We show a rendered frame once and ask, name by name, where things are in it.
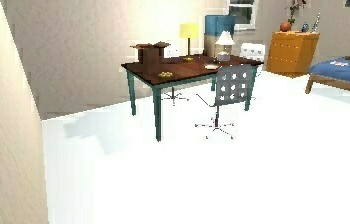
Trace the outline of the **brown table with teal legs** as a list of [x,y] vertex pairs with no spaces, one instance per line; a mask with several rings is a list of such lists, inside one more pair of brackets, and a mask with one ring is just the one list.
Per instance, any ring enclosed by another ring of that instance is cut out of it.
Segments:
[[229,61],[220,62],[218,69],[207,70],[204,66],[204,63],[207,60],[208,57],[203,55],[194,55],[192,62],[185,62],[183,60],[183,57],[167,58],[161,65],[161,72],[172,72],[173,76],[168,78],[161,78],[158,77],[158,75],[150,75],[144,74],[142,72],[131,71],[129,66],[137,62],[122,64],[122,67],[126,70],[127,73],[127,83],[133,116],[136,115],[134,79],[139,79],[147,86],[149,86],[152,90],[156,130],[155,136],[158,142],[162,140],[161,94],[164,88],[175,87],[178,85],[210,79],[212,83],[211,90],[214,91],[216,89],[216,73],[222,66],[250,64],[251,66],[258,68],[260,65],[263,65],[263,62],[260,61],[233,56]]

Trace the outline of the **brown cardboard box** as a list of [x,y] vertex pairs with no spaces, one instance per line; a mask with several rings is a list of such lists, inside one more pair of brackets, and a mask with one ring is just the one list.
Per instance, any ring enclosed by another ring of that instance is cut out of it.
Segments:
[[164,49],[168,46],[169,43],[166,42],[133,45],[133,48],[138,50],[138,62],[130,65],[130,70],[158,75],[164,62]]

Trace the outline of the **grey perforated office chair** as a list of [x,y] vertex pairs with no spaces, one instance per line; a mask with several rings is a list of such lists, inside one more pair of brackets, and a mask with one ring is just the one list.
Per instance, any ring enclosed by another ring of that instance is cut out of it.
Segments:
[[208,127],[213,131],[219,130],[231,139],[234,136],[224,130],[224,127],[233,126],[233,123],[220,124],[220,107],[235,103],[245,103],[245,111],[250,108],[252,91],[257,74],[257,68],[250,64],[222,66],[216,73],[215,102],[208,104],[200,95],[198,97],[209,107],[215,108],[215,116],[211,118],[212,125],[196,124],[196,127]]

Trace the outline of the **yellow shade table lamp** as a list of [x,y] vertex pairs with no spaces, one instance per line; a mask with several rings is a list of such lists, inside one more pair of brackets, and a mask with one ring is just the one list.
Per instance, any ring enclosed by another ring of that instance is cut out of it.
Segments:
[[199,25],[197,23],[182,23],[179,29],[179,36],[187,40],[187,55],[183,60],[190,62],[193,60],[191,57],[191,40],[199,36]]

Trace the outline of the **white shade table lamp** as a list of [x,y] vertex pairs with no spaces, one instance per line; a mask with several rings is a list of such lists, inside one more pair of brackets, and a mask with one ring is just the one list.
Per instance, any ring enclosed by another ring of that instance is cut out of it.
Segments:
[[220,62],[229,61],[229,47],[232,47],[235,44],[235,42],[232,39],[231,33],[229,31],[223,31],[218,40],[215,42],[215,44],[223,47],[223,49],[218,53],[217,59]]

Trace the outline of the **white perforated office chair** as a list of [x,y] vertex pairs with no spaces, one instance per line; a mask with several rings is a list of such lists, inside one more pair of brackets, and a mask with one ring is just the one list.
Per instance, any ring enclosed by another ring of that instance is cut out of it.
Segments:
[[263,62],[265,56],[265,45],[254,43],[243,43],[241,45],[240,56]]

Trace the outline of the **white framed window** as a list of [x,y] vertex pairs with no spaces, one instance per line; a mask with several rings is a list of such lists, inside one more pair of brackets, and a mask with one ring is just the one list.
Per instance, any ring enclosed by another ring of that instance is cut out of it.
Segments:
[[235,17],[237,31],[255,30],[259,0],[227,0],[227,13]]

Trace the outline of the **orange chest of drawers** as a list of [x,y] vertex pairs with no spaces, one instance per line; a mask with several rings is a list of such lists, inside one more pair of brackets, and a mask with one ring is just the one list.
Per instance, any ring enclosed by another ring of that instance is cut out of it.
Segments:
[[319,36],[319,33],[310,32],[274,32],[266,70],[290,78],[306,75],[313,60]]

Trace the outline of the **house plant in orange pot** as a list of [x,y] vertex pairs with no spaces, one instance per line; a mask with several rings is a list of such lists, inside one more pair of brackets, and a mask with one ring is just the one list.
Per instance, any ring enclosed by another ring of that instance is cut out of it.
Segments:
[[288,1],[289,3],[286,6],[286,9],[289,11],[288,19],[280,24],[281,32],[287,32],[292,29],[292,25],[295,23],[295,14],[307,4],[306,0]]

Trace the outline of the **grey slender statuette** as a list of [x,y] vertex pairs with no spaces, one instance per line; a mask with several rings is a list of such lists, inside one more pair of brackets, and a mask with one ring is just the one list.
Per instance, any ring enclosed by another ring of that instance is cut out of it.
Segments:
[[320,21],[320,13],[318,13],[317,17],[316,17],[316,20],[311,28],[311,33],[316,33],[317,32],[317,29],[318,29],[318,24],[319,24],[319,21]]

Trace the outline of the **blue bed with wooden frame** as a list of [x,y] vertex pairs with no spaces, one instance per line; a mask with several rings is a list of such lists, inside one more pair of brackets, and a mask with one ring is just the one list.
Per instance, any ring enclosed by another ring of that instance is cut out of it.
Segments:
[[350,91],[350,56],[311,66],[305,89],[306,94],[311,92],[314,83]]

